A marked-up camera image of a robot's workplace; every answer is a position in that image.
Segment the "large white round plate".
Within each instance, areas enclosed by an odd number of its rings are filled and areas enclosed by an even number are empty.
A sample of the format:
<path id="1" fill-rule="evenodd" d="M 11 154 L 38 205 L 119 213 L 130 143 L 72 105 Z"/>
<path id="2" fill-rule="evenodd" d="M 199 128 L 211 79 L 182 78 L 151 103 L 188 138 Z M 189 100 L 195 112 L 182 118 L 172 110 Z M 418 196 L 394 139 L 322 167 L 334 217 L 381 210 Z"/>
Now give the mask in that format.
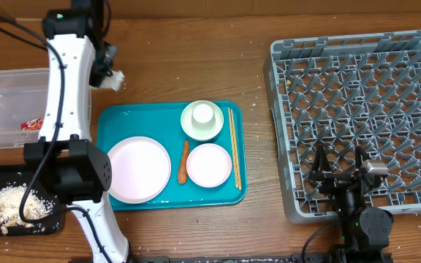
<path id="1" fill-rule="evenodd" d="M 109 193 L 118 201 L 141 204 L 157 197 L 168 184 L 171 161 L 166 149 L 149 137 L 130 137 L 108 152 L 112 166 Z"/>

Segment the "white cup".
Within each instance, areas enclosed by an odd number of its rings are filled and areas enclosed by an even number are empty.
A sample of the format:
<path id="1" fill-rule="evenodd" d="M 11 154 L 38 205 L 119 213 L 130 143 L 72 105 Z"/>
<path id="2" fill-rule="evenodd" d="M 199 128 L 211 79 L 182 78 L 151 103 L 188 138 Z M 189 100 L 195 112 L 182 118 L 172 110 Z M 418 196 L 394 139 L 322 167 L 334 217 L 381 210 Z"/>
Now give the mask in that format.
<path id="1" fill-rule="evenodd" d="M 192 118 L 199 124 L 210 123 L 214 118 L 213 109 L 209 104 L 197 104 L 192 110 Z"/>

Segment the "small white round plate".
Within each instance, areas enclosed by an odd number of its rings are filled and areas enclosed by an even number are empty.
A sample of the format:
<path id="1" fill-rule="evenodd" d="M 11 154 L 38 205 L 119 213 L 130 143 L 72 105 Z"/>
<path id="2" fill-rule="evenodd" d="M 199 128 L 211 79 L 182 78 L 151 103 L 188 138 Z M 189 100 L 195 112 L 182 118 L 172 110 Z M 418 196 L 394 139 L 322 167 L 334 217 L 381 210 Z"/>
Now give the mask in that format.
<path id="1" fill-rule="evenodd" d="M 232 159 L 220 145 L 205 143 L 191 151 L 186 161 L 186 171 L 198 186 L 214 188 L 230 176 Z"/>

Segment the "red snack wrapper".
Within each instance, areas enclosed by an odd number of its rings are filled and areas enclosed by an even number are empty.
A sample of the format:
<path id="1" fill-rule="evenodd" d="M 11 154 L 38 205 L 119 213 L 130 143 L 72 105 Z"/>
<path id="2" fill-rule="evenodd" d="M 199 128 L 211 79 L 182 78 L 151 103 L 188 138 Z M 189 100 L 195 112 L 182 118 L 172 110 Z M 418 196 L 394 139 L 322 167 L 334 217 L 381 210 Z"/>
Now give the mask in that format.
<path id="1" fill-rule="evenodd" d="M 40 130 L 43 125 L 44 118 L 36 118 L 26 121 L 20 125 L 22 131 Z"/>

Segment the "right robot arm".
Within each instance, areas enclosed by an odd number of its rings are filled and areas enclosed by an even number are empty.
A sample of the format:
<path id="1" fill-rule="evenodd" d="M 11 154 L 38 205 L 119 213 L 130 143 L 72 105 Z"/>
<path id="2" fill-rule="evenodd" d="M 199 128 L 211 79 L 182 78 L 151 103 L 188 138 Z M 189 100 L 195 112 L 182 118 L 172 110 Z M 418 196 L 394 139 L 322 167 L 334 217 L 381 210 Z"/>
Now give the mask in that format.
<path id="1" fill-rule="evenodd" d="M 350 173 L 335 174 L 322 145 L 317 145 L 314 163 L 308 179 L 320 183 L 319 192 L 330 198 L 338 219 L 322 227 L 303 245 L 302 262 L 391 262 L 392 256 L 383 253 L 390 244 L 394 218 L 391 212 L 379 207 L 368 207 L 365 195 L 379 187 L 386 179 L 388 168 L 378 159 L 371 159 L 365 150 L 355 148 L 355 169 Z M 342 245 L 335 245 L 324 256 L 308 256 L 310 242 L 327 229 L 339 225 Z"/>

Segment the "white napkin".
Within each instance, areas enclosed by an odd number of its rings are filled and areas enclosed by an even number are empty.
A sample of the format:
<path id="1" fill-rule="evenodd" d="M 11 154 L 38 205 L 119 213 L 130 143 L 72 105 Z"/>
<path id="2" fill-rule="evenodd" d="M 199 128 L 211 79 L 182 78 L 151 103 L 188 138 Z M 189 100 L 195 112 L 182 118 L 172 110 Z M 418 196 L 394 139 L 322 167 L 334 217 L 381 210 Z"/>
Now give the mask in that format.
<path id="1" fill-rule="evenodd" d="M 113 75 L 106 77 L 101 83 L 99 88 L 112 89 L 114 91 L 119 91 L 120 87 L 124 82 L 124 74 L 122 71 L 113 71 Z"/>

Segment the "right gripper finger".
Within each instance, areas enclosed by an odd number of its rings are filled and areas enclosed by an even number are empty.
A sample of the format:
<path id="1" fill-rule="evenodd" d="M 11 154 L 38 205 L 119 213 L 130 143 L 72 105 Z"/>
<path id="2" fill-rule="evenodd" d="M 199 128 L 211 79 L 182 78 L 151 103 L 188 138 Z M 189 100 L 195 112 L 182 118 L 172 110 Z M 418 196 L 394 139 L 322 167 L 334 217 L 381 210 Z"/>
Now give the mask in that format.
<path id="1" fill-rule="evenodd" d="M 332 172 L 329 161 L 327 160 L 327 154 L 321 144 L 316 147 L 316 153 L 314 163 L 311 168 L 312 172 Z"/>
<path id="2" fill-rule="evenodd" d="M 363 166 L 363 162 L 369 159 L 369 155 L 365 152 L 364 148 L 358 145 L 355 148 L 355 171 L 354 173 L 357 174 L 358 172 L 364 172 L 365 167 Z"/>

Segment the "food scraps rice pile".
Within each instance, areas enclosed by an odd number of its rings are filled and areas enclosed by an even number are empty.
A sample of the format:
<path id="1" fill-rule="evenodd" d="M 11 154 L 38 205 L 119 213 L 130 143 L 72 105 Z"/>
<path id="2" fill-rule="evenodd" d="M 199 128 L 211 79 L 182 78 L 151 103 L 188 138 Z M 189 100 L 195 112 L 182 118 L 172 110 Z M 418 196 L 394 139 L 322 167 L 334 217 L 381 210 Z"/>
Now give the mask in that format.
<path id="1" fill-rule="evenodd" d="M 19 207 L 26 190 L 25 183 L 21 186 L 7 186 L 0 189 L 0 232 L 3 235 L 7 235 L 17 226 L 21 226 L 22 230 L 37 227 L 45 230 L 41 224 L 30 224 L 20 218 Z M 54 207 L 53 200 L 39 197 L 38 190 L 32 189 L 24 205 L 23 214 L 26 219 L 36 220 L 50 214 Z"/>

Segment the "white bowl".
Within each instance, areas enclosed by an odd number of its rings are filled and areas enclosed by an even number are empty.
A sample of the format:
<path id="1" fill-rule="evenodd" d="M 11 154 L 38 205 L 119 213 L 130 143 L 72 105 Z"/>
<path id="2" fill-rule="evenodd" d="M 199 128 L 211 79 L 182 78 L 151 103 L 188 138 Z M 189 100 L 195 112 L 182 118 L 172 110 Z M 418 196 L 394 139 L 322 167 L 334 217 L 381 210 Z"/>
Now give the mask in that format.
<path id="1" fill-rule="evenodd" d="M 199 124 L 192 118 L 192 110 L 197 104 L 206 103 L 209 104 L 214 113 L 214 118 L 210 123 Z M 224 125 L 224 114 L 222 110 L 213 102 L 206 100 L 198 100 L 189 103 L 183 109 L 181 113 L 181 128 L 186 135 L 191 137 L 193 140 L 204 142 L 212 140 L 222 130 Z"/>

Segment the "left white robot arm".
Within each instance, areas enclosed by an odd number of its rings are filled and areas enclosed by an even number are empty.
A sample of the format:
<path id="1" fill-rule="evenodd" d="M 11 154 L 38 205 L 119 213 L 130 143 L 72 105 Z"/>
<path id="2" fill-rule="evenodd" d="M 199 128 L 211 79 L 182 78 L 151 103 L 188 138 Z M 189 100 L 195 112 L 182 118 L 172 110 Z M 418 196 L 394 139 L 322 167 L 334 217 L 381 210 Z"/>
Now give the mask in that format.
<path id="1" fill-rule="evenodd" d="M 121 76 L 113 71 L 116 48 L 105 41 L 111 18 L 108 1 L 72 0 L 68 9 L 49 10 L 42 21 L 43 33 L 38 34 L 0 15 L 0 21 L 37 38 L 50 59 L 48 100 L 38 140 L 23 146 L 24 164 L 0 165 L 0 174 L 33 173 L 19 214 L 35 183 L 64 205 L 63 210 L 31 220 L 32 224 L 72 212 L 91 247 L 93 262 L 133 262 L 130 243 L 110 204 L 113 168 L 90 133 L 91 89 Z"/>

